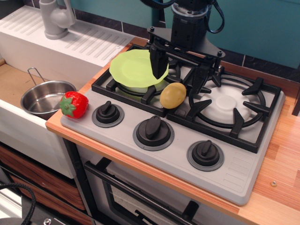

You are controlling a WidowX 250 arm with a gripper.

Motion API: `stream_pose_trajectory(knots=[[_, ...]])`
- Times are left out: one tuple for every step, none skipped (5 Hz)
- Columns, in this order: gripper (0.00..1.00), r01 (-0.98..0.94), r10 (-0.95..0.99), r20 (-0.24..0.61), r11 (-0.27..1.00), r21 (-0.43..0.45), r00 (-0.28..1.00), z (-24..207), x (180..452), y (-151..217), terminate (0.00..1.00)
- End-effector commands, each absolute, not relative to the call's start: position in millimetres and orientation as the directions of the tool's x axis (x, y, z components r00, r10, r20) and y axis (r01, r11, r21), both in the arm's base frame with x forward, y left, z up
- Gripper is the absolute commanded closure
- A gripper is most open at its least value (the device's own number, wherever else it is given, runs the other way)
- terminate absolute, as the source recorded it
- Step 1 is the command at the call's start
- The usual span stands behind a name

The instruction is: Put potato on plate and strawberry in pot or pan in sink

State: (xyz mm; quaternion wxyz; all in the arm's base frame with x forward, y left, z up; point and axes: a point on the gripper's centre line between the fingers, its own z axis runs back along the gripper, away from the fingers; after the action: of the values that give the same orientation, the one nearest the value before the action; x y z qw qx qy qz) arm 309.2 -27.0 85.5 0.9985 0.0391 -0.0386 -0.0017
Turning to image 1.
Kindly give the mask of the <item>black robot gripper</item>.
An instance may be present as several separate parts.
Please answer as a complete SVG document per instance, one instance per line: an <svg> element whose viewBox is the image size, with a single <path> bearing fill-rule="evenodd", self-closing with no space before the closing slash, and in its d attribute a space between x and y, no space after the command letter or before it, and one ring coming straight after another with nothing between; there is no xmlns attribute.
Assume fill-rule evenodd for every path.
<svg viewBox="0 0 300 225"><path fill-rule="evenodd" d="M149 27L150 35L150 63L152 73L156 79L162 77L167 70L167 54L182 55L187 58L187 52L194 52L213 58L223 58L225 53L214 46L206 38L206 27L177 27L172 29ZM190 94L198 94L209 78L210 67L201 64L193 68L192 89Z"/></svg>

